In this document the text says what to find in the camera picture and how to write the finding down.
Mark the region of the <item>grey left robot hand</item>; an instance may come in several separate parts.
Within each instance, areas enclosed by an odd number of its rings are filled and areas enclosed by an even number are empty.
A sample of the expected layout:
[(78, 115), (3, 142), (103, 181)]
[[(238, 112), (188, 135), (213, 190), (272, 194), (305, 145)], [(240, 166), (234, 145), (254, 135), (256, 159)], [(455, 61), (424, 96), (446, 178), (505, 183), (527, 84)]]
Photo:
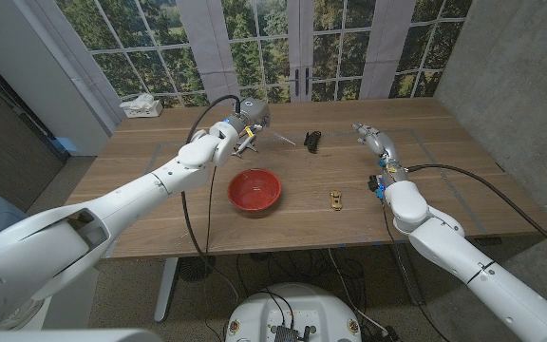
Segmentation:
[(265, 102), (254, 98), (245, 98), (239, 102), (239, 111), (236, 112), (233, 109), (224, 122), (230, 124), (237, 133), (241, 133), (247, 126), (269, 127), (271, 124), (270, 109)]

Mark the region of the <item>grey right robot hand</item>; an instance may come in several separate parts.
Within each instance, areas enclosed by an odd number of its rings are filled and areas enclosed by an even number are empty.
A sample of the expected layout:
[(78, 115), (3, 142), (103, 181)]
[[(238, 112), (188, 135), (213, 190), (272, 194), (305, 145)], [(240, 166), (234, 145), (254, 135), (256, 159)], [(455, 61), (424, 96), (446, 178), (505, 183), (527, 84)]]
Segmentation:
[(364, 144), (386, 163), (400, 161), (396, 148), (386, 133), (362, 123), (354, 123), (351, 127), (360, 136), (358, 142)]

